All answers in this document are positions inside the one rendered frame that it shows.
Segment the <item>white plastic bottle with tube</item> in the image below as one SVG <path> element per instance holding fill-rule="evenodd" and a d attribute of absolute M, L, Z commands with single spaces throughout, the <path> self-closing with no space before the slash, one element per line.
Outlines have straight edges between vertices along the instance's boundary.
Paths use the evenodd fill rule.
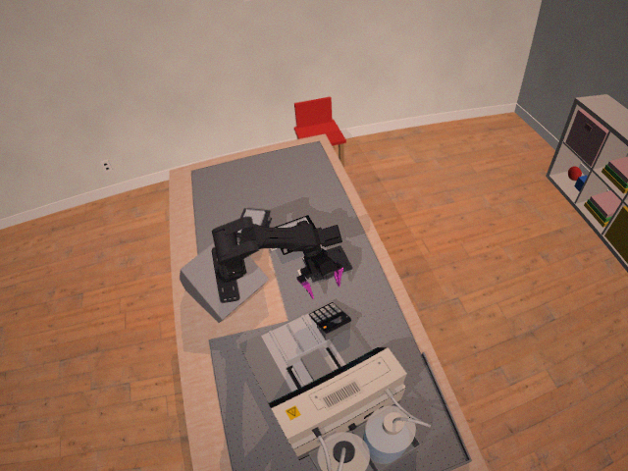
<path fill-rule="evenodd" d="M 415 423 L 396 421 L 394 424 L 396 417 L 410 418 L 397 406 L 384 406 L 374 411 L 367 420 L 363 441 L 376 463 L 389 464 L 400 458 L 414 440 Z"/>

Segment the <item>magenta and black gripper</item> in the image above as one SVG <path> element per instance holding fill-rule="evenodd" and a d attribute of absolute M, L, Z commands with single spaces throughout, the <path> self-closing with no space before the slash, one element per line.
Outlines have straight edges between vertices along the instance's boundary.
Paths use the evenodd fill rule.
<path fill-rule="evenodd" d="M 313 255 L 313 254 L 311 254 L 311 255 L 305 255 L 305 254 L 304 254 L 304 256 L 305 256 L 305 257 L 311 257 L 311 256 L 314 256 L 314 255 Z M 333 262 L 334 262 L 334 261 L 333 261 Z M 341 265 L 339 262 L 334 262 L 334 265 L 335 265 L 335 274 L 334 274 L 334 277 L 335 277 L 335 279 L 336 279 L 336 282 L 337 282 L 338 286 L 340 287 L 340 279 L 341 279 L 341 275 L 342 275 L 343 267 L 342 267 L 342 265 Z M 314 274 L 311 274 L 311 273 L 308 271 L 307 266 L 306 266 L 306 267 L 304 267 L 304 268 L 302 268 L 302 269 L 300 269 L 300 271 L 301 271 L 301 274 L 302 274 L 302 275 L 300 275 L 300 276 L 298 276 L 298 277 L 296 277 L 296 278 L 297 278 L 297 280 L 298 280 L 298 281 L 299 281 L 299 282 L 300 282 L 300 283 L 301 283 L 301 284 L 302 284 L 302 285 L 303 285 L 303 286 L 304 286 L 304 287 L 308 290 L 308 293 L 309 293 L 309 294 L 310 294 L 310 296 L 314 299 L 314 296 L 313 296 L 313 292 L 312 292 L 311 286 L 310 286 L 310 284 L 306 281 L 306 279 L 309 279 L 309 278 L 311 278 L 311 277 L 313 277 L 313 276 L 315 276 L 315 275 L 319 274 L 319 271 L 318 271 L 318 272 L 316 272 L 316 273 L 314 273 Z M 305 275 L 305 276 L 304 276 L 304 275 Z M 306 277 L 306 279 L 305 279 L 305 277 Z"/>

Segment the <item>grey flexible hose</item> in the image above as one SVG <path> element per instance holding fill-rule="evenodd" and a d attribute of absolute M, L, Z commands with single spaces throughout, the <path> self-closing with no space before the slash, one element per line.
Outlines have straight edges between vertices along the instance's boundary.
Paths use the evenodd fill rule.
<path fill-rule="evenodd" d="M 329 453 L 328 453 L 328 450 L 327 450 L 326 444 L 325 444 L 325 442 L 324 442 L 324 440 L 323 440 L 322 436 L 319 436 L 319 437 L 318 437 L 318 439 L 320 440 L 320 443 L 321 443 L 321 445 L 322 445 L 322 447 L 323 447 L 323 450 L 324 450 L 324 452 L 325 452 L 325 456 L 326 456 L 326 461 L 327 461 L 327 468 L 328 468 L 328 471 L 332 471 L 332 468 L 331 468 L 331 461 L 330 461 L 330 456 L 329 456 Z M 343 448 L 342 448 L 342 450 L 341 450 L 341 455 L 340 455 L 340 464 L 339 464 L 338 471 L 341 471 L 341 470 L 342 470 L 342 467 L 343 467 L 343 462 L 344 462 L 344 457 L 345 457 L 345 451 L 346 451 L 346 448 L 345 448 L 345 447 L 343 447 Z"/>
<path fill-rule="evenodd" d="M 399 409 L 400 409 L 403 413 L 405 413 L 407 416 L 409 416 L 410 418 L 412 418 L 412 419 L 410 419 L 410 418 L 398 417 L 398 418 L 393 419 L 393 421 L 392 421 L 392 422 L 393 422 L 394 424 L 395 424 L 395 422 L 396 422 L 396 421 L 408 421 L 408 422 L 417 423 L 417 424 L 424 425 L 424 426 L 426 426 L 426 427 L 431 428 L 431 425 L 430 425 L 430 424 L 425 423 L 425 422 L 423 422 L 423 421 L 421 421 L 421 420 L 417 419 L 416 417 L 414 417 L 413 415 L 411 415 L 410 413 L 408 413 L 405 409 L 403 409 L 403 408 L 402 408 L 402 407 L 401 407 L 401 406 L 397 403 L 397 401 L 394 399 L 394 397 L 393 397 L 393 396 L 390 396 L 390 398 L 392 399 L 392 401 L 394 402 L 394 404 L 395 404 L 395 405 L 396 405 L 396 406 L 397 406 L 397 407 L 398 407 L 398 408 L 399 408 Z M 418 421 L 418 420 L 419 420 L 419 421 Z"/>

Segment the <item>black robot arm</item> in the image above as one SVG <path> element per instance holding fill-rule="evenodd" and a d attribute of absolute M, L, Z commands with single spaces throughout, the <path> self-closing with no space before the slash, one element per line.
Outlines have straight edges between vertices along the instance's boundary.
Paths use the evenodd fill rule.
<path fill-rule="evenodd" d="M 240 230 L 243 243 L 237 244 L 236 232 Z M 285 248 L 303 251 L 305 255 L 313 254 L 311 257 L 304 256 L 308 271 L 311 274 L 319 271 L 322 278 L 327 280 L 335 274 L 335 266 L 325 249 L 322 248 L 317 254 L 321 250 L 320 244 L 327 247 L 342 242 L 338 225 L 313 229 L 312 224 L 300 221 L 297 226 L 290 228 L 268 228 L 253 224 L 251 217 L 243 217 L 215 228 L 212 236 L 215 244 L 212 257 L 222 303 L 239 300 L 236 280 L 247 273 L 244 258 L 259 249 Z"/>

